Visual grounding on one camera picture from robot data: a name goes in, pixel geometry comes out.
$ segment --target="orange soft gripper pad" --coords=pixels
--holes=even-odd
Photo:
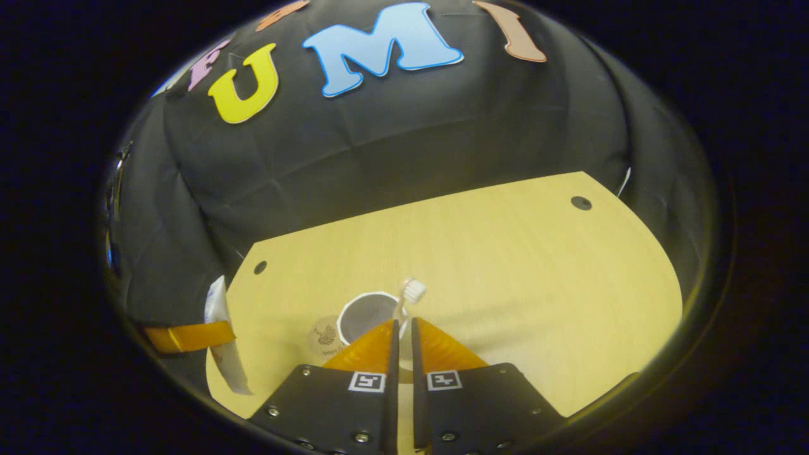
[[[417,321],[421,339],[421,365],[425,374],[489,366],[483,359],[444,333],[443,330],[421,318],[418,318]]]
[[[387,373],[392,331],[392,319],[377,325],[338,352],[323,367],[347,372]]]

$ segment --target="light blue letter m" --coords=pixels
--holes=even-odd
[[[389,6],[379,12],[370,34],[333,25],[309,36],[303,47],[313,48],[320,58],[326,75],[323,95],[337,96],[362,83],[362,74],[350,71],[346,58],[377,76],[387,74],[394,41],[402,51],[396,64],[403,70],[452,65],[464,60],[464,55],[438,34],[427,17],[428,8],[430,5],[422,2]]]

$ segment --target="black cloth backdrop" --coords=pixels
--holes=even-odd
[[[492,17],[465,0],[428,10],[463,62],[405,71],[394,46],[386,76],[365,73],[359,88],[323,97],[323,70],[303,41],[336,23],[369,32],[395,3],[312,2],[261,32],[256,17],[229,35],[191,92],[186,71],[146,103],[121,140],[132,146],[112,225],[125,311],[143,323],[200,323],[208,286],[221,274],[229,281],[256,241],[564,172],[587,172],[617,193],[630,167],[621,198],[663,245],[686,299],[717,209],[708,164],[677,113],[577,32],[507,3],[548,61],[513,58]],[[246,122],[226,123],[210,85],[268,43],[277,43],[275,97]],[[239,71],[235,87],[253,93],[252,72]],[[204,352],[166,362],[207,390]]]

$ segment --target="table surface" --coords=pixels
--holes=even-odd
[[[363,292],[398,295],[408,277],[427,288],[411,316],[489,364],[514,364],[563,416],[641,370],[682,311],[662,246],[586,173],[495,185],[254,244],[227,291],[254,394],[231,392],[208,354],[214,399],[250,417],[296,365],[323,364],[307,341],[316,321]],[[400,385],[402,453],[413,451],[412,396]]]

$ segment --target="toothbrush head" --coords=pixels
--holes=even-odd
[[[409,304],[417,304],[418,301],[424,296],[425,292],[427,292],[427,288],[423,283],[417,279],[411,279],[404,286],[402,296]]]

